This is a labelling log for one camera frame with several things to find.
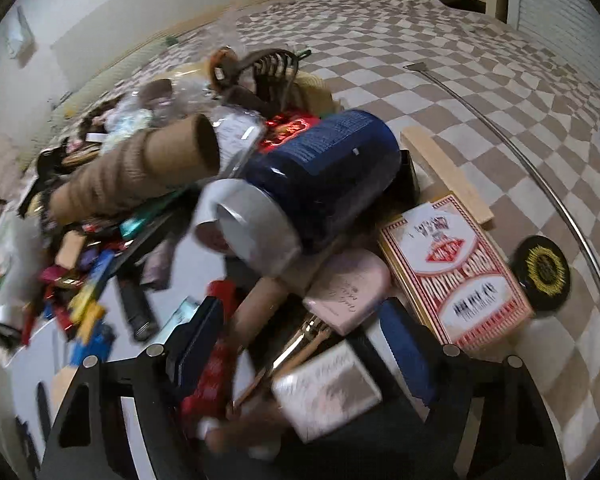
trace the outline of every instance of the silver bolt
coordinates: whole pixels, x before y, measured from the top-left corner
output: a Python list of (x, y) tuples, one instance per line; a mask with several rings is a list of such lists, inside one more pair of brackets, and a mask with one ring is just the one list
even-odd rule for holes
[(442, 351), (448, 357), (458, 357), (460, 355), (460, 349), (456, 345), (444, 345)]
[(517, 355), (510, 355), (507, 357), (507, 364), (509, 364), (509, 366), (512, 368), (522, 368), (524, 363)]
[(146, 349), (146, 354), (149, 357), (158, 357), (158, 355), (162, 355), (163, 351), (164, 346), (162, 346), (160, 343), (154, 343), (149, 345), (149, 348)]
[(91, 368), (98, 364), (98, 358), (95, 355), (87, 355), (82, 361), (82, 366), (85, 368)]

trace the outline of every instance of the black round object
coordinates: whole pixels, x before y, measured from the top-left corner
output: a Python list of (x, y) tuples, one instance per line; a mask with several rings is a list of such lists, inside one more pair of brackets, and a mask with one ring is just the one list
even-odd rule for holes
[(563, 306), (571, 290), (571, 271), (564, 253), (549, 238), (526, 238), (510, 267), (536, 314), (550, 314)]

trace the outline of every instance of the thin metal stick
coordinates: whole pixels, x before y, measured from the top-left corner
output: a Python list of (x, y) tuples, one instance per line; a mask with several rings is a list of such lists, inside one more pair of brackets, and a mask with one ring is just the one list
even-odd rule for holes
[(544, 179), (542, 174), (536, 170), (536, 167), (526, 158), (525, 154), (520, 151), (519, 147), (517, 147), (509, 136), (503, 132), (496, 124), (493, 123), (488, 117), (485, 117), (480, 110), (477, 110), (471, 103), (465, 101), (462, 97), (456, 94), (451, 88), (448, 88), (442, 81), (436, 78), (426, 65), (426, 63), (416, 63), (412, 65), (407, 65), (405, 67), (408, 70), (413, 72), (417, 72), (422, 74), (425, 78), (433, 82), (435, 85), (438, 85), (440, 88), (445, 90), (451, 97), (459, 101), (465, 108), (467, 108), (472, 114), (474, 114), (478, 119), (482, 121), (482, 123), (490, 129), (506, 146), (513, 152), (516, 158), (520, 161), (522, 166), (529, 173), (531, 178), (538, 184), (539, 188), (544, 192), (549, 201), (554, 205), (558, 214), (562, 218), (562, 220), (567, 224), (569, 231), (580, 247), (580, 250), (584, 254), (585, 260), (587, 261), (587, 265), (589, 266), (589, 270), (593, 275), (593, 280), (596, 283), (596, 288), (600, 293), (600, 264), (596, 258), (595, 253), (593, 252), (593, 248), (591, 244), (586, 239), (585, 235), (582, 233), (579, 225), (575, 221), (575, 218), (569, 213), (568, 209), (560, 200), (560, 198), (556, 195), (555, 191), (552, 189), (551, 185)]

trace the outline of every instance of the blue bottle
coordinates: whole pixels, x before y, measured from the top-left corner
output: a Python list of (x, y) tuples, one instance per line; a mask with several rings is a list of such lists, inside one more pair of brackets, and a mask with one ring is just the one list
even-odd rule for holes
[(379, 118), (332, 115), (250, 159), (244, 182), (219, 201), (222, 233), (237, 256), (269, 276), (350, 227), (393, 181), (400, 148)]

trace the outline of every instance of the checkered blanket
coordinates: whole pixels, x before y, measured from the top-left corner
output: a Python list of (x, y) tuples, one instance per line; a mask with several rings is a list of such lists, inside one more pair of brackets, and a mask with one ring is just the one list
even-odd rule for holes
[[(583, 478), (600, 455), (600, 295), (586, 261), (510, 151), (459, 102), (404, 66), (426, 60), (449, 88), (509, 132), (575, 216), (599, 261), (600, 153), (591, 140), (600, 126), (600, 89), (509, 26), (437, 0), (298, 0), (244, 17), (238, 30), (250, 48), (310, 47), (301, 69), (325, 79), (349, 107), (385, 120), (397, 136), (411, 124), (430, 130), (490, 205), (490, 235), (504, 254), (532, 234), (562, 248), (573, 282), (566, 305), (487, 355), (524, 359), (568, 475)], [(199, 59), (205, 34), (188, 35), (111, 94)]]

